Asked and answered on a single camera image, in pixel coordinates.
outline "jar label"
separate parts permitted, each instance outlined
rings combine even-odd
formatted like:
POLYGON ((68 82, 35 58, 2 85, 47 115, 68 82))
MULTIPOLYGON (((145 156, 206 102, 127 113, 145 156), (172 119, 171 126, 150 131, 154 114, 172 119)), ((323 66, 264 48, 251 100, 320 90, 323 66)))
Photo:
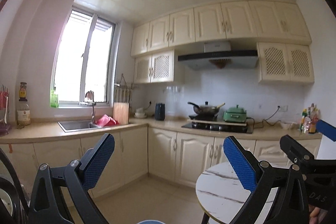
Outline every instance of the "jar label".
POLYGON ((17 120, 18 121, 29 121, 30 120, 30 110, 18 110, 17 120))

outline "tiled backsplash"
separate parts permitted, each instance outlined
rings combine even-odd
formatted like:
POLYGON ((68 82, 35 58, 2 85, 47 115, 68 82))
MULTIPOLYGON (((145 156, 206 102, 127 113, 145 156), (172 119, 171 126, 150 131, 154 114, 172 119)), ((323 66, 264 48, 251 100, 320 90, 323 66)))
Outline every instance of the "tiled backsplash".
POLYGON ((304 94, 303 86, 293 84, 259 84, 258 70, 204 70, 185 68, 183 85, 169 83, 148 84, 144 89, 144 105, 151 100, 149 111, 154 112, 155 103, 166 104, 166 115, 188 116, 193 107, 187 102, 219 105, 219 117, 224 110, 239 104, 247 110, 248 117, 256 120, 270 117, 277 106, 288 105, 287 112, 278 112, 271 121, 297 121, 301 117, 304 94))

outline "electrical socket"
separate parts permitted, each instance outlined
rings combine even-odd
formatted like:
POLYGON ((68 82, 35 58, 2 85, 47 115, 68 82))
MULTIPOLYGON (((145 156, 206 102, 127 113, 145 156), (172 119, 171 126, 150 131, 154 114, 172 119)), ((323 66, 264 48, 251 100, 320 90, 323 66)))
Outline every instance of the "electrical socket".
POLYGON ((280 106, 279 112, 287 112, 288 111, 288 105, 286 106, 280 106))

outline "cutting board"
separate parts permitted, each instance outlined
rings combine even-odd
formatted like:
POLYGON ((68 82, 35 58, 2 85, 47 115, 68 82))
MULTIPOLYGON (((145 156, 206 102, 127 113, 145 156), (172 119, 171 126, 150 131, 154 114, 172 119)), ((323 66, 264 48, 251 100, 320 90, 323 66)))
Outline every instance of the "cutting board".
POLYGON ((128 109, 129 103, 114 103, 113 104, 113 119, 119 124, 128 124, 128 109))

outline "black canister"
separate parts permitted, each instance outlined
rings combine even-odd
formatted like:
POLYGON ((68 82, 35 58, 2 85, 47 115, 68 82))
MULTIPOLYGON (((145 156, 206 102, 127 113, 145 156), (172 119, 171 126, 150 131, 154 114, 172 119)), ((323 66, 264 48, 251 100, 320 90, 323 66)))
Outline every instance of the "black canister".
POLYGON ((166 117, 166 105, 163 103, 157 103, 155 105, 155 120, 163 121, 166 117))

